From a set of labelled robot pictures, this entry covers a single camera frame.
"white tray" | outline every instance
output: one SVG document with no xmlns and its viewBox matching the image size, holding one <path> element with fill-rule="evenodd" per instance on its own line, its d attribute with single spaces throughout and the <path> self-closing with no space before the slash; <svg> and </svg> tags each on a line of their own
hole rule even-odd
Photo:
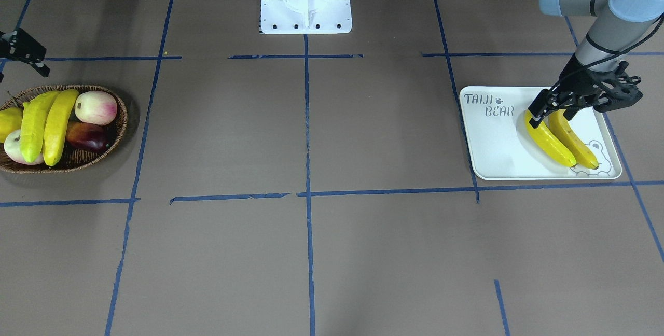
<svg viewBox="0 0 664 336">
<path fill-rule="evenodd" d="M 570 121 L 600 162 L 590 170 L 552 160 L 526 132 L 524 112 L 546 87 L 467 86 L 459 94 L 473 169 L 484 180 L 615 179 L 622 174 L 604 116 L 591 108 Z"/>
</svg>

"wicker basket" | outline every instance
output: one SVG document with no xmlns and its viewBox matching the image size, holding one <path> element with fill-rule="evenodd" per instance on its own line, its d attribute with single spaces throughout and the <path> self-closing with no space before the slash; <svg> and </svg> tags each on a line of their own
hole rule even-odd
<svg viewBox="0 0 664 336">
<path fill-rule="evenodd" d="M 9 156 L 5 153 L 5 148 L 2 143 L 0 143 L 0 170 L 7 171 L 8 173 L 69 173 L 71 171 L 76 171 L 80 169 L 85 169 L 88 166 L 102 161 L 105 157 L 109 155 L 116 147 L 118 147 L 119 142 L 125 135 L 127 129 L 127 107 L 125 106 L 123 100 L 116 95 L 114 92 L 103 88 L 100 86 L 91 86 L 91 85 L 47 85 L 47 86 L 38 86 L 35 88 L 30 88 L 29 90 L 24 90 L 23 92 L 18 93 L 14 96 L 14 99 L 19 104 L 23 102 L 29 102 L 31 99 L 40 95 L 40 93 L 52 91 L 52 90 L 68 90 L 73 88 L 78 90 L 81 93 L 88 91 L 103 91 L 110 93 L 116 98 L 118 102 L 118 114 L 116 119 L 108 125 L 104 126 L 106 133 L 109 135 L 115 136 L 114 142 L 111 146 L 103 153 L 95 153 L 90 151 L 85 151 L 83 149 L 76 149 L 65 143 L 64 151 L 62 152 L 62 158 L 60 161 L 55 164 L 55 166 L 47 166 L 46 164 L 20 164 L 12 161 Z M 5 104 L 0 106 L 0 110 L 8 109 L 9 107 L 14 107 L 16 104 L 14 100 L 7 100 Z"/>
</svg>

